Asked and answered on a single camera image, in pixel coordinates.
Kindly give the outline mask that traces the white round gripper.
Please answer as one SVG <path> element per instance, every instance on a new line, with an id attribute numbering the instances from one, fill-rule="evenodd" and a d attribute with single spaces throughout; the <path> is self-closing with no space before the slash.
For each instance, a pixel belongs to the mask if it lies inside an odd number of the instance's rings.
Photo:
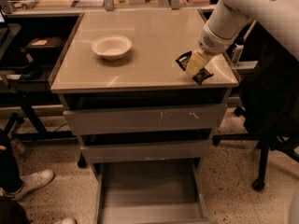
<path id="1" fill-rule="evenodd" d="M 229 26 L 207 21 L 198 38 L 201 49 L 192 52 L 185 69 L 186 74 L 189 77 L 195 77 L 212 59 L 211 55 L 226 51 L 233 43 L 234 38 L 235 30 Z"/>

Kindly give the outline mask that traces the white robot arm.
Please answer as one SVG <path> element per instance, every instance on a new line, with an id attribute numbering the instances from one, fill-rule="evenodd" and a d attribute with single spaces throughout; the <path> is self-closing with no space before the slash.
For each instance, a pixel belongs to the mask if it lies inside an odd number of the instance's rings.
<path id="1" fill-rule="evenodd" d="M 268 151 L 278 150 L 294 160 L 298 155 L 298 4 L 299 0 L 220 0 L 205 23 L 199 49 L 192 52 L 185 72 L 197 83 L 210 76 L 206 64 L 226 51 L 240 31 L 257 21 L 276 39 L 278 48 L 265 53 L 263 68 L 243 80 L 237 112 L 246 118 L 246 134 L 213 137 L 221 140 L 256 140 L 261 149 L 258 178 L 252 187 L 264 188 Z"/>

